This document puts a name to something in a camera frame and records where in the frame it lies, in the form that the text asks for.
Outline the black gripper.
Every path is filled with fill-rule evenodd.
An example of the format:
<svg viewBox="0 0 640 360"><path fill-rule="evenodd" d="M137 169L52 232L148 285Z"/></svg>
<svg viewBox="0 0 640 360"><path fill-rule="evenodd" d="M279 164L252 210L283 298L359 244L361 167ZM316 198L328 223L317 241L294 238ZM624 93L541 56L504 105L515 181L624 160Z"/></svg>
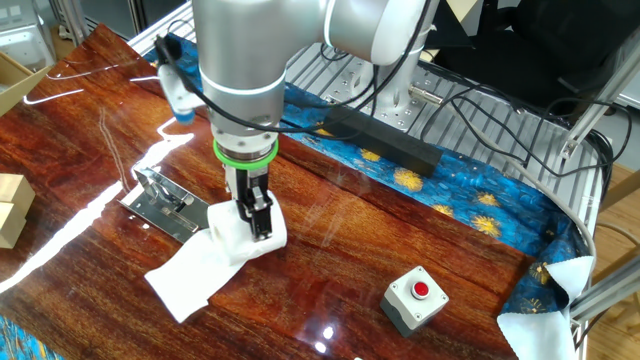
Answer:
<svg viewBox="0 0 640 360"><path fill-rule="evenodd" d="M272 234L271 206L268 194L269 166L242 170L223 166L225 182L231 197L237 200L240 218L249 224L255 241L268 239Z"/></svg>

